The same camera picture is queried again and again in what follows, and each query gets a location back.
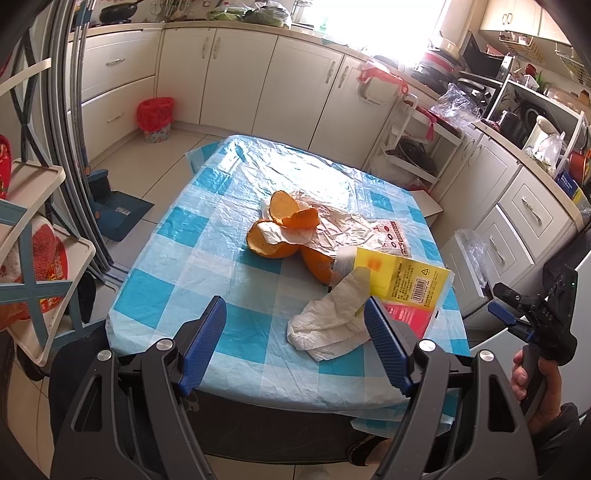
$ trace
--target red plastic bag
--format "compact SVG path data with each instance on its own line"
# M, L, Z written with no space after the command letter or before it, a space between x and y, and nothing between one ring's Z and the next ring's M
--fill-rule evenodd
M376 77L385 82L400 85L400 91L403 96L408 93L408 83L406 80L400 78L398 75L390 73L386 65L383 65L376 60L367 61L361 67L361 75L359 75L361 83L367 83L371 77Z
M144 132L156 132L173 121L174 98L157 97L138 105L137 120Z

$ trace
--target barcode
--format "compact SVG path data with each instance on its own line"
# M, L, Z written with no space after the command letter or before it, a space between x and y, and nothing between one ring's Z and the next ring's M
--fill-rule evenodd
M413 293L410 295L410 301L413 303L423 303L425 295L429 288L429 281L423 278L416 278L414 280Z

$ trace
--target trash can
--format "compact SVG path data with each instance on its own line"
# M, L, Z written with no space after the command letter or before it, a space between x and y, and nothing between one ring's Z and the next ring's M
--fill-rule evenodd
M173 121L174 98L157 97L138 105L137 120L148 143L160 143L168 139Z

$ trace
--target pot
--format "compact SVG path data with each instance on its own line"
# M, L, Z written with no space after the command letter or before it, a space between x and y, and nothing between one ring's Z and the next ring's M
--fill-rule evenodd
M110 5L100 11L99 20L103 25L116 24L129 20L138 10L138 3L144 0L138 0L128 4Z

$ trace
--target window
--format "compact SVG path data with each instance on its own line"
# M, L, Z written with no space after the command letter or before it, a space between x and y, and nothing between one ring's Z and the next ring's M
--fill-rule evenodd
M338 43L413 66L444 5L445 0L314 0L301 21Z

